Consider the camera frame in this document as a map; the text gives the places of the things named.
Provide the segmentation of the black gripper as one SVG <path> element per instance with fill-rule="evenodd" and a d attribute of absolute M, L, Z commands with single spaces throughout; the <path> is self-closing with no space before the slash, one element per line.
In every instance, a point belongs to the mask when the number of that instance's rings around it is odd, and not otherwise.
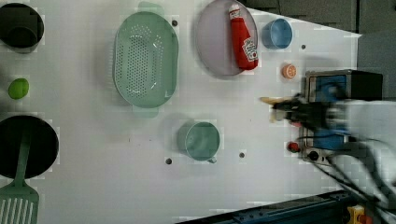
<path fill-rule="evenodd" d="M 284 110 L 285 119 L 300 123 L 313 132 L 318 130 L 333 130 L 344 132 L 347 129 L 347 116 L 342 105 L 329 102 L 307 102 L 304 97 L 294 96 L 287 103 L 276 105 Z"/>

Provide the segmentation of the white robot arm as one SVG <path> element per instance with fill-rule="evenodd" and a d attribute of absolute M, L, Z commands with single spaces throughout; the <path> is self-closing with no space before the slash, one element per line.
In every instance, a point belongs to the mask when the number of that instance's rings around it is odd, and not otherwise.
<path fill-rule="evenodd" d="M 395 103 L 345 99 L 312 102 L 295 95 L 267 99 L 274 119 L 307 130 L 352 138 L 326 160 L 332 178 L 355 191 L 375 211 L 395 215 Z"/>

